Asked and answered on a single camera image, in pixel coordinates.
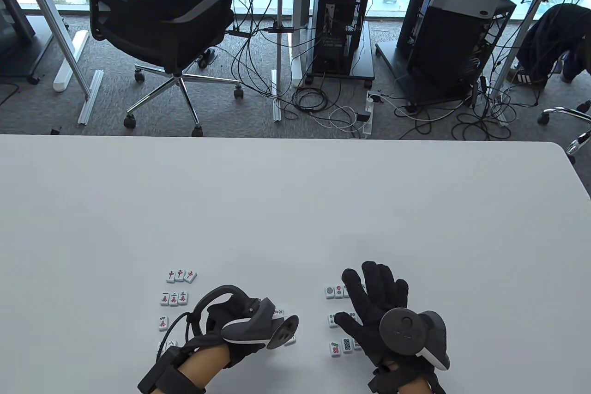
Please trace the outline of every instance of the black mesh chair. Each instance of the black mesh chair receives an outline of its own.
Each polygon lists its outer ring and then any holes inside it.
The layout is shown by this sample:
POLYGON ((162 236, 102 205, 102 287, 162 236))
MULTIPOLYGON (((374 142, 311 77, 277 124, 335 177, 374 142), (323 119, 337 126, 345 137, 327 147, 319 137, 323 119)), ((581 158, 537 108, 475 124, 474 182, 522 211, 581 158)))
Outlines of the black mesh chair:
POLYGON ((95 39, 107 40, 132 57, 162 67, 135 65, 136 81, 144 81, 142 71, 168 77, 127 109, 126 128, 135 128, 133 112, 137 108, 176 84, 195 120, 192 135, 202 137, 186 81, 232 84, 234 96, 242 98, 237 80, 187 73, 209 46, 221 43, 226 27, 234 20, 231 7, 232 0, 90 0, 90 26, 95 39))

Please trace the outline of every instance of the wrist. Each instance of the wrist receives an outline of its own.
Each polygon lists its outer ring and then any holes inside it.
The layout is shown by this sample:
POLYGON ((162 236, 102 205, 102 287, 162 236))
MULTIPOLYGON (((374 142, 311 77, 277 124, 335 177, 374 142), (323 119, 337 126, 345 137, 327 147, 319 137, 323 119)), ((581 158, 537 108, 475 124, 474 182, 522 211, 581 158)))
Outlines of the wrist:
MULTIPOLYGON (((396 362, 384 362, 384 364, 390 371, 396 371, 400 368, 396 362)), ((398 388, 398 392, 399 394, 431 394, 431 387, 424 378, 419 377, 398 388)))

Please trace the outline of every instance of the white cable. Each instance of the white cable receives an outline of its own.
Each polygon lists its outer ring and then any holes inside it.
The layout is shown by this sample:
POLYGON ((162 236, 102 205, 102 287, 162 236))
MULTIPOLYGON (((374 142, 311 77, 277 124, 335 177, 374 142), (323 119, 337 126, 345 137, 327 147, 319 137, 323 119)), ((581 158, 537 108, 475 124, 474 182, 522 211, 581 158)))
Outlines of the white cable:
POLYGON ((337 129, 337 130, 339 130, 339 131, 341 131, 341 132, 344 132, 344 133, 346 133, 346 134, 354 134, 354 133, 355 133, 355 132, 357 132, 357 131, 361 131, 361 130, 364 128, 364 126, 367 124, 367 122, 365 122, 365 123, 363 123, 363 125, 361 125, 359 128, 355 128, 355 129, 354 129, 354 130, 352 130, 352 131, 346 131, 346 129, 348 129, 348 128, 350 128, 350 127, 354 127, 355 123, 357 122, 357 113, 356 113, 356 112, 355 112, 355 110, 354 110, 352 107, 350 107, 350 106, 339 106, 339 107, 337 107, 337 109, 335 109, 334 111, 332 111, 332 112, 329 114, 328 120, 329 120, 329 123, 330 123, 332 126, 327 126, 327 125, 325 125, 325 124, 322 124, 322 123, 321 123, 321 122, 320 122, 318 119, 316 119, 316 117, 314 117, 314 115, 310 115, 310 117, 312 117, 312 118, 314 119, 314 121, 315 121, 315 122, 317 122, 317 123, 318 123, 320 126, 322 126, 322 127, 324 127, 324 128, 327 128, 327 129, 337 129), (349 113, 346 111, 346 109, 350 109, 352 114, 349 114, 349 113), (347 126, 337 126, 336 124, 334 124, 334 122, 332 122, 331 118, 332 118, 332 116, 334 115, 334 113, 335 113, 335 112, 338 112, 338 111, 343 111, 344 113, 346 113, 346 115, 349 117, 349 119, 351 119, 353 122, 352 122, 351 124, 348 124, 347 126))
POLYGON ((454 109, 452 109, 451 111, 449 111, 449 113, 445 114, 443 117, 439 117, 437 119, 433 119, 433 120, 423 120, 423 119, 416 119, 414 117, 412 117, 411 115, 408 115, 407 113, 405 113, 404 111, 402 111, 401 108, 399 108, 398 106, 396 106, 395 104, 393 104, 390 100, 388 100, 388 98, 384 97, 382 94, 380 94, 380 96, 386 100, 387 103, 390 104, 390 106, 393 106, 396 111, 399 111, 402 115, 404 115, 405 117, 408 117, 411 120, 415 120, 415 121, 423 121, 426 123, 432 123, 434 121, 439 121, 439 120, 443 120, 446 117, 449 117, 450 115, 452 115, 455 111, 457 111, 458 109, 460 109, 460 106, 462 106, 464 104, 464 102, 461 102, 458 107, 455 107, 454 109))

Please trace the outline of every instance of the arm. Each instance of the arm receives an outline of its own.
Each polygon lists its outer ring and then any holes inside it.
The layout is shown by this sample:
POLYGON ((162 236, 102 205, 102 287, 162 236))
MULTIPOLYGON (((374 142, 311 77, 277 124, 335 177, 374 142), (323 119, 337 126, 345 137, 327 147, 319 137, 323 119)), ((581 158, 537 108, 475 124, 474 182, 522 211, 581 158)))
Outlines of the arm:
MULTIPOLYGON (((396 363, 391 363, 388 365, 388 367, 392 371, 396 371, 398 369, 398 365, 396 363)), ((398 389, 398 394, 433 394, 433 392, 431 391, 431 387, 427 381, 421 377, 420 379, 416 379, 407 385, 401 386, 398 389)))
MULTIPOLYGON (((230 363, 230 350, 228 345, 221 345, 195 352, 185 363, 179 366, 179 371, 186 375, 195 386, 205 388, 211 379, 224 369, 228 363, 230 363)), ((156 389, 154 394, 166 393, 156 389)))
MULTIPOLYGON (((219 371, 230 363, 230 351, 227 345, 207 348, 195 352, 179 367, 179 371, 199 388, 205 388, 219 371)), ((392 364, 390 369, 395 370, 398 365, 392 364)), ((156 394, 165 394, 160 389, 154 391, 156 394)), ((400 387, 399 394, 431 394, 431 388, 425 379, 416 379, 400 387)))

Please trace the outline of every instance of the monitor stand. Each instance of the monitor stand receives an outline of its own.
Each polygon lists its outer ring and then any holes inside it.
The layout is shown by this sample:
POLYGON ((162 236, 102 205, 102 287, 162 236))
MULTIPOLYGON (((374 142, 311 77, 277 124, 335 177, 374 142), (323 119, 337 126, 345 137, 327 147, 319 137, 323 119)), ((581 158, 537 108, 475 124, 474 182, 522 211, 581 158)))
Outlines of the monitor stand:
POLYGON ((53 34, 42 15, 27 16, 27 19, 35 30, 35 35, 30 44, 17 44, 0 54, 0 77, 26 78, 30 84, 36 85, 39 78, 34 76, 35 69, 53 34))

